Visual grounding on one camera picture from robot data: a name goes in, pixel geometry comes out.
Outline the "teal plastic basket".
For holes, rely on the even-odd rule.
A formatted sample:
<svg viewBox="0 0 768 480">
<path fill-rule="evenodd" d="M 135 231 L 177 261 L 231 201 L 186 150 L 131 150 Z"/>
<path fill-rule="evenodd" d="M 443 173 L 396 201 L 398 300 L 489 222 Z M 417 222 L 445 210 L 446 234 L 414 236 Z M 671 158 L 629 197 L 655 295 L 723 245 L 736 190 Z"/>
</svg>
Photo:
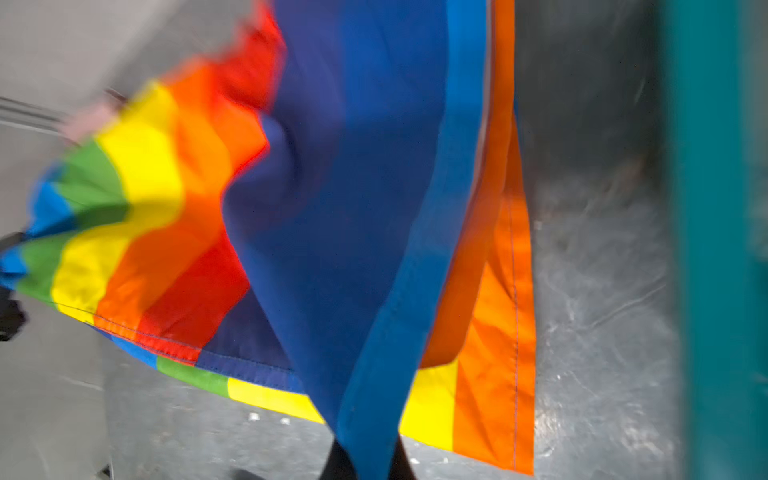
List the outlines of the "teal plastic basket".
<svg viewBox="0 0 768 480">
<path fill-rule="evenodd" d="M 745 5 L 662 7 L 687 475 L 767 475 L 767 268 L 754 250 Z"/>
</svg>

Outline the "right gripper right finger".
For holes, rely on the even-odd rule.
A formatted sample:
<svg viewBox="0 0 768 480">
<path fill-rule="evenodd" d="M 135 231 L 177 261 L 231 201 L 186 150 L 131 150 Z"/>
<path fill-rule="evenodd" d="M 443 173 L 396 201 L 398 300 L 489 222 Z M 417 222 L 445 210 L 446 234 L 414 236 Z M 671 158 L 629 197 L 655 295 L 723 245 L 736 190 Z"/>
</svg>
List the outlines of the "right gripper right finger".
<svg viewBox="0 0 768 480">
<path fill-rule="evenodd" d="M 388 480 L 416 480 L 401 437 L 395 444 Z"/>
</svg>

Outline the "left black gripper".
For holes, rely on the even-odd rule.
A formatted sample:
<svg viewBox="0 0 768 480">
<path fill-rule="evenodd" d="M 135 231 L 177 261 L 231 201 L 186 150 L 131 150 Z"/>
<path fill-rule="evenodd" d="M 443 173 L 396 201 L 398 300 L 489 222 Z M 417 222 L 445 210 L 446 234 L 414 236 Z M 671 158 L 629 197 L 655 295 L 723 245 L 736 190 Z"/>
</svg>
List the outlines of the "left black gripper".
<svg viewBox="0 0 768 480">
<path fill-rule="evenodd" d="M 14 232 L 1 239 L 1 252 L 17 245 L 21 242 L 24 235 L 22 232 Z M 1 337 L 2 342 L 11 341 L 27 322 L 27 317 L 22 310 L 20 303 L 12 298 L 12 291 L 8 288 L 1 288 Z"/>
</svg>

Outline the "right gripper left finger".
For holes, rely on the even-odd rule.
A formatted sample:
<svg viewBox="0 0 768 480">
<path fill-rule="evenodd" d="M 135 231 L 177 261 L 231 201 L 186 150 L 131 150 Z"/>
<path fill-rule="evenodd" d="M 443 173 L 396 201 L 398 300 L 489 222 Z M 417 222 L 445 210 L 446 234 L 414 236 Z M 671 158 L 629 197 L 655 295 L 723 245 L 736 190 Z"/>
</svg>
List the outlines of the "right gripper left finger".
<svg viewBox="0 0 768 480">
<path fill-rule="evenodd" d="M 347 452 L 335 441 L 332 444 L 319 480 L 357 480 L 354 465 Z"/>
</svg>

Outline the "rainbow striped shorts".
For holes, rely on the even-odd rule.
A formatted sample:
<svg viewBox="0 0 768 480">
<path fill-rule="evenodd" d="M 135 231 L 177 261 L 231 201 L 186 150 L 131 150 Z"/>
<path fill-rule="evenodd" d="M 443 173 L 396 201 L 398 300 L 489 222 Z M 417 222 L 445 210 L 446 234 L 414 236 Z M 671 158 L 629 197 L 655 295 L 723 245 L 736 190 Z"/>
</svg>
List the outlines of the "rainbow striped shorts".
<svg viewBox="0 0 768 480">
<path fill-rule="evenodd" d="M 158 371 L 533 472 L 511 1 L 267 1 L 58 160 L 1 288 Z"/>
</svg>

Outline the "pink shorts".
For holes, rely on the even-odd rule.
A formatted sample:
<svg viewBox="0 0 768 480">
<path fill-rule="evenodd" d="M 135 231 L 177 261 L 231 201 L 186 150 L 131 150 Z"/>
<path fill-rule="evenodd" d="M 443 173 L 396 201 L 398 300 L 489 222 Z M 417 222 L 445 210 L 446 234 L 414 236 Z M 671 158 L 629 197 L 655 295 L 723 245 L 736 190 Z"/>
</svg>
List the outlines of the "pink shorts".
<svg viewBox="0 0 768 480">
<path fill-rule="evenodd" d="M 118 116 L 124 101 L 104 96 L 59 122 L 57 132 L 73 144 L 80 144 Z"/>
</svg>

